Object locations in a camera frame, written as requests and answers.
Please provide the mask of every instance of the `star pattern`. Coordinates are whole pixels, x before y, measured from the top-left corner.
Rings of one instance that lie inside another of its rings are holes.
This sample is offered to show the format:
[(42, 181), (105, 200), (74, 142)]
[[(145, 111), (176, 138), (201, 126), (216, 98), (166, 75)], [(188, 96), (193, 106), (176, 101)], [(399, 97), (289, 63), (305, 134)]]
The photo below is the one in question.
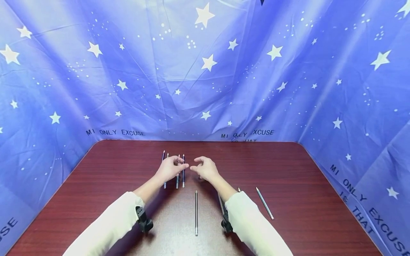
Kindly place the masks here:
[(285, 88), (286, 85), (287, 85), (287, 82), (286, 83), (282, 82), (281, 86), (278, 87), (277, 90), (279, 90), (279, 92), (281, 92)]
[(228, 50), (229, 49), (232, 49), (232, 51), (235, 49), (235, 47), (237, 47), (239, 44), (237, 44), (236, 43), (236, 38), (234, 39), (234, 41), (229, 41), (229, 47), (228, 47)]
[(204, 9), (197, 8), (196, 12), (198, 13), (198, 18), (196, 19), (195, 24), (202, 23), (205, 28), (208, 24), (208, 20), (215, 17), (214, 14), (209, 12), (209, 3), (207, 3)]
[(211, 117), (211, 115), (209, 114), (209, 111), (208, 111), (208, 112), (202, 112), (202, 117), (201, 117), (201, 118), (205, 119), (205, 121), (206, 121), (209, 117)]
[(51, 124), (54, 124), (54, 123), (59, 124), (60, 123), (60, 117), (61, 116), (57, 115), (57, 113), (55, 111), (54, 111), (54, 114), (52, 116), (49, 116), (49, 117), (52, 119)]
[(18, 108), (17, 102), (15, 102), (14, 100), (11, 101), (10, 105), (12, 105), (12, 107), (13, 107), (14, 109), (15, 109), (15, 108)]
[(26, 26), (23, 26), (22, 28), (17, 28), (17, 30), (20, 32), (20, 37), (28, 37), (31, 39), (31, 35), (33, 34), (32, 32), (28, 31)]
[(271, 61), (273, 61), (276, 57), (282, 57), (282, 55), (280, 54), (282, 47), (283, 46), (276, 48), (274, 45), (272, 45), (272, 50), (267, 53), (267, 55), (271, 56)]
[(20, 62), (17, 59), (17, 56), (20, 54), (18, 52), (13, 52), (9, 45), (6, 44), (4, 50), (0, 50), (0, 53), (6, 58), (7, 64), (10, 64), (11, 62), (14, 62), (18, 65), (20, 65)]
[(385, 52), (385, 53), (379, 52), (379, 53), (377, 54), (377, 59), (370, 64), (370, 65), (374, 65), (374, 70), (377, 70), (377, 69), (378, 69), (381, 65), (383, 65), (383, 64), (390, 63), (390, 61), (387, 59), (387, 56), (389, 56), (389, 53), (390, 53), (391, 51), (392, 51), (392, 50), (387, 51), (387, 52)]
[(340, 129), (340, 124), (342, 123), (342, 120), (339, 120), (339, 118), (336, 119), (336, 121), (333, 121), (333, 124), (335, 124), (335, 126), (333, 127), (333, 129), (335, 128), (339, 128)]
[(410, 12), (410, 0), (406, 0), (406, 3), (403, 5), (403, 7), (400, 8), (400, 10), (397, 11), (397, 13), (402, 11), (404, 12), (404, 17), (406, 17)]
[(387, 191), (389, 192), (389, 197), (394, 197), (396, 200), (398, 200), (397, 195), (399, 195), (399, 193), (394, 191), (393, 187), (387, 188)]
[(117, 86), (121, 87), (122, 90), (128, 89), (128, 87), (125, 85), (125, 82), (121, 81), (120, 79), (118, 79)]
[(98, 44), (93, 44), (92, 42), (88, 42), (90, 44), (90, 49), (88, 49), (87, 51), (94, 53), (94, 55), (98, 58), (98, 55), (103, 54), (100, 51), (100, 47), (98, 46)]
[(218, 62), (214, 61), (213, 54), (208, 59), (202, 58), (202, 60), (204, 61), (204, 65), (202, 66), (201, 69), (207, 68), (209, 71), (211, 71), (212, 66), (218, 64)]

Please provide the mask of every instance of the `wooden table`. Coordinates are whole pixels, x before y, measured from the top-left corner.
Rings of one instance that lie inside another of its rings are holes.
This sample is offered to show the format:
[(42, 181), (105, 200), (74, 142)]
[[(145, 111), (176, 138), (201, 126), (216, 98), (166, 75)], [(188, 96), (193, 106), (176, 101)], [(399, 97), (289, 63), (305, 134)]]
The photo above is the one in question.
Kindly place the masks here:
[[(105, 140), (92, 147), (9, 252), (62, 255), (75, 238), (125, 191), (157, 170), (166, 150), (212, 158), (233, 187), (240, 187), (269, 219), (255, 186), (275, 217), (269, 221), (295, 256), (380, 255), (304, 148), (296, 143), (159, 142)], [(195, 236), (195, 190), (199, 235)], [(216, 191), (186, 172), (185, 188), (175, 180), (147, 207), (154, 221), (148, 236), (135, 229), (108, 255), (252, 255), (236, 235), (221, 228)]]

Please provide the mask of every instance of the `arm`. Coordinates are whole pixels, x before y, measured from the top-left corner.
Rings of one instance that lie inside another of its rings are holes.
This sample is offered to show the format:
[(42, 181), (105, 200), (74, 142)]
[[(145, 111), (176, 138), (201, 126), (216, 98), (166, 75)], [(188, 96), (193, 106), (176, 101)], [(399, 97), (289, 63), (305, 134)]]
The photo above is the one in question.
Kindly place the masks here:
[(138, 221), (135, 207), (144, 207), (164, 182), (183, 169), (183, 160), (171, 156), (163, 160), (156, 174), (133, 192), (125, 192), (88, 226), (63, 256), (103, 256)]
[(209, 181), (225, 202), (233, 231), (258, 256), (291, 256), (292, 252), (279, 233), (263, 217), (257, 205), (245, 194), (238, 193), (219, 173), (215, 163), (204, 156), (198, 157), (198, 166), (191, 170)]

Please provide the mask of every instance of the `cloth backdrop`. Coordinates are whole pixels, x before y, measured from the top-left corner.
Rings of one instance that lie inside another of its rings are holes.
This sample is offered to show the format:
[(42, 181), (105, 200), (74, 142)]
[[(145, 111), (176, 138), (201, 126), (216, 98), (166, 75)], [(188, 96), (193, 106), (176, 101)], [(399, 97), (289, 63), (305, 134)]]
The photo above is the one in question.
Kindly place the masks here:
[(298, 142), (384, 255), (410, 255), (409, 12), (0, 0), (0, 255), (103, 139)]

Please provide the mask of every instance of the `forearm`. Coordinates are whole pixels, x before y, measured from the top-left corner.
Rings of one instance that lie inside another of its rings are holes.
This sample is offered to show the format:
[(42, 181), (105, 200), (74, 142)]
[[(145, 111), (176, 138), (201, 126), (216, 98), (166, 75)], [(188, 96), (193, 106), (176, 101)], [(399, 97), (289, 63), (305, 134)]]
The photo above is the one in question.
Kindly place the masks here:
[(140, 197), (126, 192), (88, 226), (63, 256), (103, 256), (138, 220), (136, 206), (144, 207)]
[(134, 190), (133, 193), (140, 197), (144, 201), (144, 203), (147, 203), (156, 194), (158, 189), (162, 187), (163, 184), (164, 182), (154, 175), (141, 187)]
[(219, 196), (224, 202), (228, 201), (235, 193), (238, 193), (221, 175), (210, 179), (209, 182), (218, 191)]
[(256, 204), (240, 192), (225, 203), (233, 231), (258, 256), (292, 256), (292, 252)]

